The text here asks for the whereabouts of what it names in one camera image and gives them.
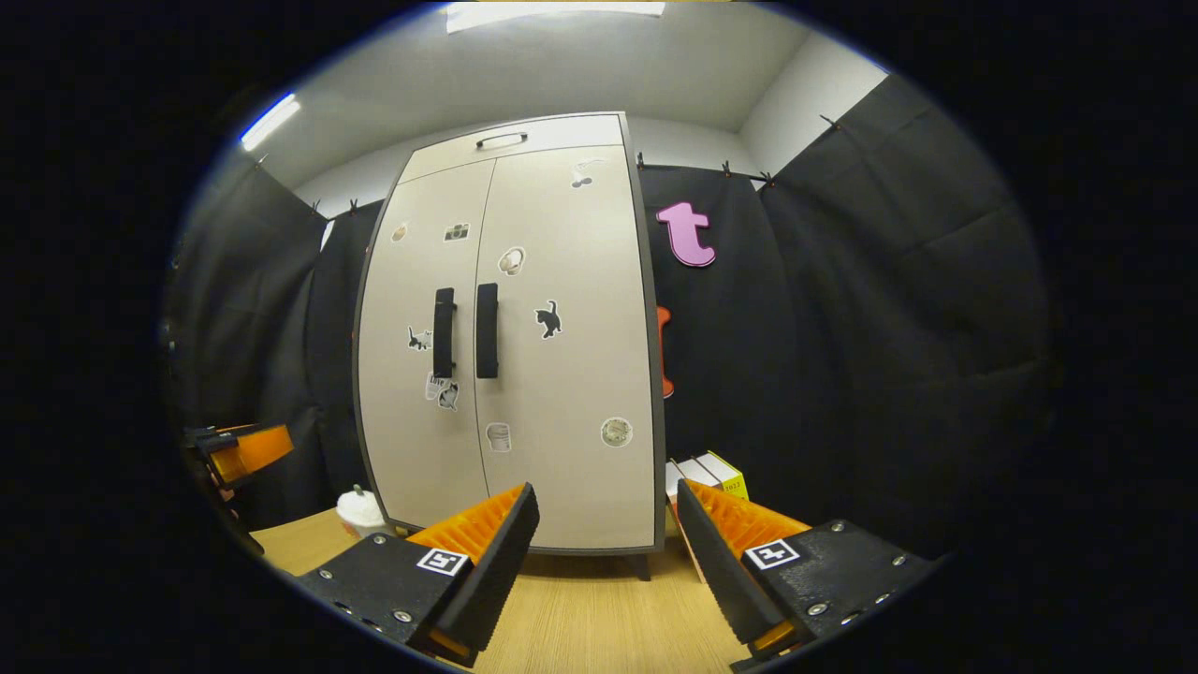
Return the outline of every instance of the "white cup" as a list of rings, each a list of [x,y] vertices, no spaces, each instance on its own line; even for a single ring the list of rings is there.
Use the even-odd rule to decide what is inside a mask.
[[[337,516],[341,518],[345,530],[357,539],[374,534],[395,535],[395,528],[383,521],[374,494],[361,491],[357,485],[353,492],[346,492],[337,498]]]

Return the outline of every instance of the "wooden table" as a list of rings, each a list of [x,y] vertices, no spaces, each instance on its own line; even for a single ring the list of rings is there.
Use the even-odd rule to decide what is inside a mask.
[[[471,672],[727,674],[749,657],[665,520],[666,546],[649,555],[648,583],[619,558],[530,554]],[[267,561],[296,576],[356,542],[335,510],[253,536]]]

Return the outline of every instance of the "white cabinet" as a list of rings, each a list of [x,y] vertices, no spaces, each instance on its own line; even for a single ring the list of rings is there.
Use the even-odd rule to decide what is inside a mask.
[[[534,552],[660,549],[660,350],[623,115],[413,152],[359,296],[361,437],[389,521],[429,527],[527,481]]]

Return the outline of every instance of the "cabinet handle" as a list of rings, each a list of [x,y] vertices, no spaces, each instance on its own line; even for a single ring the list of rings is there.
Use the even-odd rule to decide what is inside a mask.
[[[500,310],[500,284],[483,283],[478,286],[477,317],[474,318],[474,363],[479,379],[498,379],[500,350],[496,342],[497,314]]]
[[[484,138],[484,139],[479,140],[478,142],[476,142],[474,147],[477,150],[482,150],[483,148],[483,142],[486,142],[488,140],[495,140],[496,138],[507,138],[508,135],[520,135],[520,141],[521,142],[524,142],[525,140],[528,140],[528,132],[527,130],[513,130],[512,133],[501,133],[498,135],[491,135],[490,138]]]
[[[432,305],[432,377],[453,377],[453,287],[437,290]]]

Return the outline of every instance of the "white wall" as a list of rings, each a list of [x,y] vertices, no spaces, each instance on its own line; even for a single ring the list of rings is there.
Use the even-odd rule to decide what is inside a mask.
[[[719,170],[727,160],[736,172],[757,175],[761,171],[736,133],[633,116],[628,117],[628,127],[633,153],[643,152],[647,164]],[[350,199],[357,199],[359,205],[386,199],[392,181],[399,176],[399,162],[407,152],[424,145],[425,138],[411,138],[363,154],[296,187],[295,193],[308,204],[320,199],[316,210],[325,217],[349,210]]]
[[[818,32],[799,45],[740,127],[762,170],[778,172],[887,78],[885,71]]]

